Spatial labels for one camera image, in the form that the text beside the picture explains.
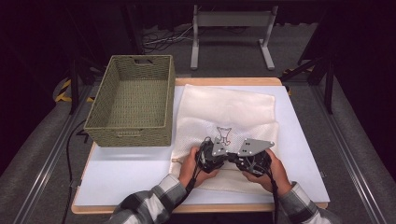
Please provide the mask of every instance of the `white cloth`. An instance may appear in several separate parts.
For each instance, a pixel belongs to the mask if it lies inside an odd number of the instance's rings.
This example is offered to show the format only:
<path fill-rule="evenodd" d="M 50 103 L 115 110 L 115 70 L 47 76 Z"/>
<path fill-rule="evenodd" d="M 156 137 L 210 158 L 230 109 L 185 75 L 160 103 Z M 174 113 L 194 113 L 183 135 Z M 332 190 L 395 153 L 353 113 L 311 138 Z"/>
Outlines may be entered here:
<path fill-rule="evenodd" d="M 275 143 L 277 154 L 278 124 L 275 97 L 248 91 L 186 85 L 177 112 L 177 133 L 171 159 L 187 156 L 191 147 L 200 146 L 206 137 L 219 137 L 229 152 L 237 152 L 245 138 Z M 171 162 L 169 173 L 179 176 L 181 164 Z M 235 164 L 225 162 L 218 175 L 199 188 L 245 193 L 267 192 L 251 183 Z"/>

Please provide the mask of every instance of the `green woven basket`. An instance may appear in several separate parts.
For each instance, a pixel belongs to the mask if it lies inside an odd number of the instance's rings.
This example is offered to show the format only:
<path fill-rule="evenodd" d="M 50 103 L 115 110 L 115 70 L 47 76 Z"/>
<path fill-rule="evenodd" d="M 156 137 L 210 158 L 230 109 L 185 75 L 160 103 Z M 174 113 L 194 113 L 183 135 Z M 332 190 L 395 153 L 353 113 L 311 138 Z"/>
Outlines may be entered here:
<path fill-rule="evenodd" d="M 112 56 L 85 123 L 100 147 L 164 147 L 172 140 L 171 55 Z"/>

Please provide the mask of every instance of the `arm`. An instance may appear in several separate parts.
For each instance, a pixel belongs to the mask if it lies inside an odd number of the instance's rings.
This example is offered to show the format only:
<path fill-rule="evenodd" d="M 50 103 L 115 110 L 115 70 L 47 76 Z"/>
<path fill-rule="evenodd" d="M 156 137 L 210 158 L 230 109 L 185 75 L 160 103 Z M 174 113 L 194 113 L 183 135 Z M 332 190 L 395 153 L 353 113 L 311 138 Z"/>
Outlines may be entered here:
<path fill-rule="evenodd" d="M 113 223 L 163 223 L 172 214 L 175 205 L 186 194 L 186 186 L 190 182 L 195 168 L 195 154 L 198 147 L 192 147 L 189 156 L 184 160 L 180 176 L 167 175 L 163 181 L 151 190 L 139 191 L 126 197 L 114 210 L 107 224 Z M 201 172 L 197 176 L 194 187 L 201 185 L 206 179 L 214 177 L 218 171 L 210 174 Z"/>
<path fill-rule="evenodd" d="M 271 170 L 273 178 L 278 186 L 277 193 L 279 202 L 285 215 L 291 223 L 342 223 L 335 214 L 318 208 L 306 195 L 304 190 L 296 182 L 289 182 L 286 170 L 271 149 L 266 149 L 271 157 Z M 261 184 L 263 188 L 272 192 L 271 180 L 267 175 L 256 177 L 247 172 L 243 172 L 247 180 Z"/>

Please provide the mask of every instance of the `human hand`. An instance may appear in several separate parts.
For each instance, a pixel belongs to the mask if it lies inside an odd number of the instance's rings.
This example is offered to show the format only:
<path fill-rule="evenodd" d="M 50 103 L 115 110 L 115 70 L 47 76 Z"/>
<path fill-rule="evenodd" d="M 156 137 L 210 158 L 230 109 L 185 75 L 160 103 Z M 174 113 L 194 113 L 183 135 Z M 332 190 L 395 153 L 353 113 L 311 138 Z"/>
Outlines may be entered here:
<path fill-rule="evenodd" d="M 267 148 L 265 149 L 265 151 L 271 158 L 271 171 L 273 178 L 277 184 L 277 194 L 279 195 L 279 197 L 282 197 L 292 189 L 292 185 L 288 180 L 288 175 L 286 174 L 286 170 L 285 167 L 283 167 L 282 161 L 280 161 L 276 157 L 271 149 Z M 257 177 L 246 171 L 242 172 L 242 174 L 247 178 L 248 181 L 258 183 L 262 185 L 264 189 L 273 192 L 271 179 L 268 175 Z"/>
<path fill-rule="evenodd" d="M 181 165 L 180 175 L 178 177 L 178 180 L 184 186 L 184 188 L 187 187 L 194 173 L 194 169 L 196 165 L 195 154 L 198 151 L 199 151 L 198 147 L 192 147 L 190 150 L 190 154 L 186 157 L 186 159 L 183 161 L 183 164 Z M 219 170 L 214 170 L 210 174 L 207 174 L 205 172 L 200 172 L 196 178 L 194 187 L 196 188 L 200 186 L 205 180 L 215 177 L 218 174 L 218 172 Z"/>

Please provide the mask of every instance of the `white tabletop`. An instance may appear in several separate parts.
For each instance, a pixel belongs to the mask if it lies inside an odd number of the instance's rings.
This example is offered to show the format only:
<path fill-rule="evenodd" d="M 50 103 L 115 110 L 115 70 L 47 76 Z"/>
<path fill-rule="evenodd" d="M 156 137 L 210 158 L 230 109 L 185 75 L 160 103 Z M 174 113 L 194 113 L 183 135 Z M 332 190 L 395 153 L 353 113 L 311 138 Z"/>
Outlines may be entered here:
<path fill-rule="evenodd" d="M 272 94 L 276 98 L 279 123 L 278 156 L 288 177 L 297 181 L 314 203 L 328 203 L 318 167 L 303 130 L 282 86 L 221 86 L 220 88 Z M 174 130 L 178 105 L 184 87 L 175 87 Z M 167 174 L 173 146 L 170 147 L 99 147 L 93 145 L 74 206 L 115 206 L 126 196 L 151 189 Z M 183 204 L 272 203 L 272 196 L 229 191 L 194 189 Z"/>

